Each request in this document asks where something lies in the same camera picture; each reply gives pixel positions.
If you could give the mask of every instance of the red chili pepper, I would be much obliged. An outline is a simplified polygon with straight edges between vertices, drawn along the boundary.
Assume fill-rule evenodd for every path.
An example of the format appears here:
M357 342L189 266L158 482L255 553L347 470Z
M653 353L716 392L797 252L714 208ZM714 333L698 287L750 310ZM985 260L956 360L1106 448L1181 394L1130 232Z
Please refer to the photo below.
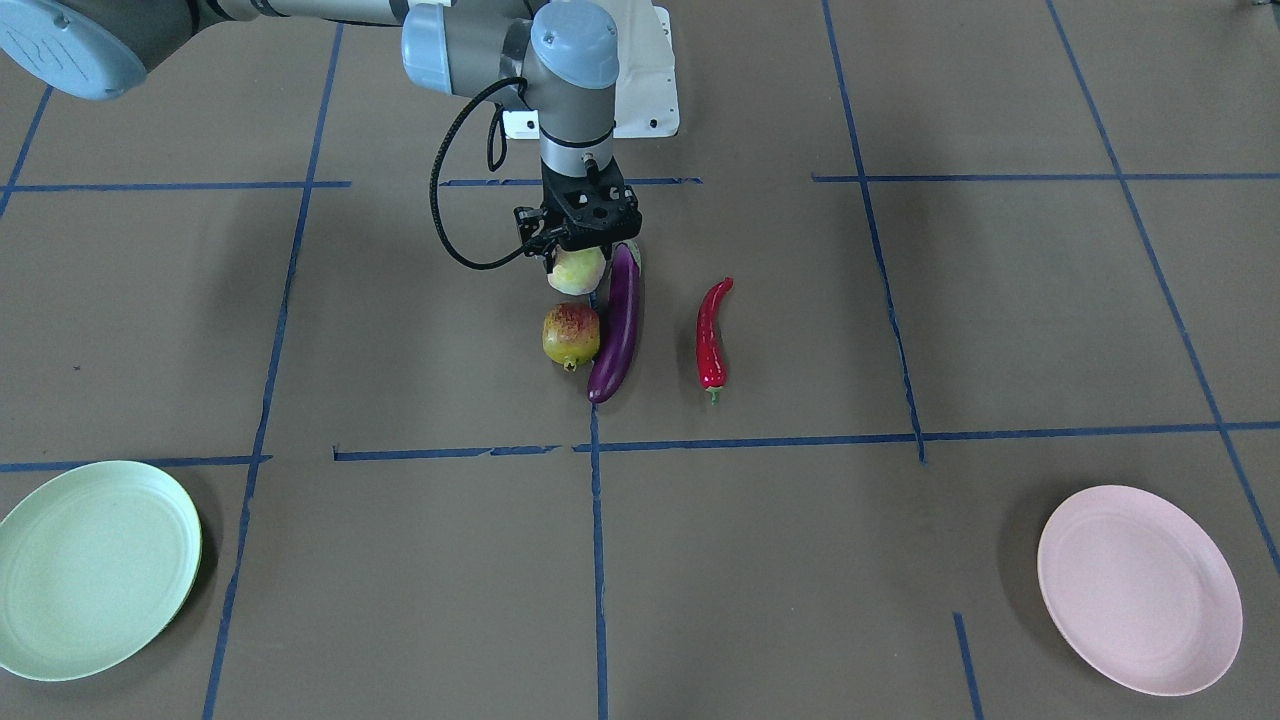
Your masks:
M719 391L728 379L719 338L716 336L716 314L719 311L721 300L732 287L733 278L716 283L707 291L703 306L698 310L698 374L701 375L703 388L712 393L712 405L719 401Z

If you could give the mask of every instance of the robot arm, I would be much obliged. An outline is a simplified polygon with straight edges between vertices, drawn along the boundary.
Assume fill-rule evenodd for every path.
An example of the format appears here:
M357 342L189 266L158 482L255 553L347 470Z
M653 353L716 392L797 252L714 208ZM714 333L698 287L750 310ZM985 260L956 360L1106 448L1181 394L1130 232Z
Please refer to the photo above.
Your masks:
M515 210L525 255L549 268L557 249L608 254L640 232L613 159L617 26L588 0L0 0L0 47L64 92L110 100L197 32L259 15L399 26L410 79L439 92L522 78L489 100L539 113L543 204Z

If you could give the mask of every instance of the black cable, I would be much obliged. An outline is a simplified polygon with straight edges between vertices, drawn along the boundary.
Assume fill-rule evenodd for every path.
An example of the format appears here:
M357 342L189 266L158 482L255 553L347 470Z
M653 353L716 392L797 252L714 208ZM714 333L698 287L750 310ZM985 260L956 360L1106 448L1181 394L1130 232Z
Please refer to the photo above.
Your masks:
M489 165L489 172L490 173L497 173L498 168L500 168L502 164L507 161L507 133L498 129L498 126L502 124L502 113L503 113L502 105L494 105L493 106L493 119L489 120L489 141L486 143L488 145L488 151L485 152L485 161ZM500 142L498 145L499 145L499 147L502 147L502 152L498 154L498 159L497 160L493 159L493 136L494 135L497 135L500 138Z
M338 23L340 26L353 26L353 27L401 27L401 26L394 26L394 24L390 24L390 23L369 23L369 22L365 22L365 20L335 20L333 18L325 18L325 19L328 19L330 23Z
M472 260L467 260L457 250L454 250L453 243L449 242L449 236L444 233L444 223L440 222L440 200L439 200L440 167L444 165L444 155L449 151L449 145L453 143L453 137L458 135L458 129L462 128L462 123L466 122L467 117L471 115L471 113L476 108L479 108L481 102L488 100L490 95L498 92L504 87L511 87L513 85L518 85L520 92L524 92L525 86L529 85L529 81L526 81L522 77L502 78L498 82L490 85L489 87L481 90L479 95L468 100L466 106L462 108L462 111L458 113L458 117L453 120L453 124L449 126L448 132L444 133L444 140L440 142L440 150L439 152L435 154L435 163L431 164L431 183L428 190L428 193L430 195L431 200L431 219L435 222L435 234L440 236L440 245L444 246L444 250L449 254L451 258L466 265L467 268L471 268L472 270L492 270L494 268L500 268L507 263L511 263L516 258L520 258L520 255L525 252L525 250L529 246L527 243L521 245L506 258L500 260L494 260L493 263L475 263ZM490 124L489 129L490 132L493 131L493 124ZM503 151L502 159L506 159L506 150Z

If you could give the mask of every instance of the pink plate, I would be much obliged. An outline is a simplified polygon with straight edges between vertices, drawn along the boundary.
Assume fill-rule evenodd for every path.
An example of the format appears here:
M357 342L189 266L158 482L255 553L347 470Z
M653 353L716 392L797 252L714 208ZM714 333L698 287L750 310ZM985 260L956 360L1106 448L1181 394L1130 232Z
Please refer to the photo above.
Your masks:
M1226 559L1185 512L1149 492L1073 495L1039 543L1044 605L1100 673L1157 696L1199 692L1240 648L1240 591Z

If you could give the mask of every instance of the brown floor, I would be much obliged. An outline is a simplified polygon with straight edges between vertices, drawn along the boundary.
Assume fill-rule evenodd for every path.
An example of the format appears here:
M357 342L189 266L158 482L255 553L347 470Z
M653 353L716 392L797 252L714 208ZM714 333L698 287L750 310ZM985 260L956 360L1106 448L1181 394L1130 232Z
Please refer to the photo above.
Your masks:
M1280 13L668 9L684 124L618 143L646 305L598 413L538 346L536 265L440 249L462 100L404 78L398 31L215 27L109 104L0 63L0 512L142 459L209 538L152 644L0 673L0 715L1275 715ZM488 177L484 124L447 178ZM498 177L536 174L520 142ZM442 190L483 259L539 199ZM724 275L712 407L694 315ZM1039 530L1105 483L1235 573L1204 692L1107 680L1044 610Z

